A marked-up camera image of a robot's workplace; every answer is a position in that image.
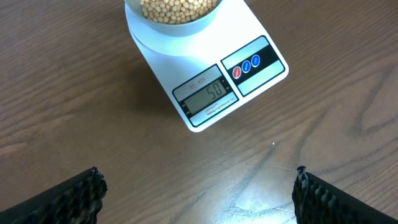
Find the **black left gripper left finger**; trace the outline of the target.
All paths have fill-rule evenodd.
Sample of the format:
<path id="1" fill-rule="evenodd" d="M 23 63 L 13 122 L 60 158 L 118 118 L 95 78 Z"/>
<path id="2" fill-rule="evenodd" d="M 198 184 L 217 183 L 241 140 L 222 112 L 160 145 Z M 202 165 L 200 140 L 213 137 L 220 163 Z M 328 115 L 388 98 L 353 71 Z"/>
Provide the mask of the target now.
<path id="1" fill-rule="evenodd" d="M 1 223 L 96 224 L 107 193 L 104 175 L 92 167 L 1 212 Z"/>

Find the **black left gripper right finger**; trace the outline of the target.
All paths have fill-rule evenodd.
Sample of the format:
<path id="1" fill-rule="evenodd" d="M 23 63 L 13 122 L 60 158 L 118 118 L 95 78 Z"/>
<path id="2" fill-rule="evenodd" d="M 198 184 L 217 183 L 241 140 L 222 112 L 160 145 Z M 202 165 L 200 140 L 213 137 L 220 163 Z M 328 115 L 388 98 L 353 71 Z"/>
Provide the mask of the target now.
<path id="1" fill-rule="evenodd" d="M 319 177 L 297 168 L 292 201 L 298 224 L 397 224 L 397 220 L 370 207 Z"/>

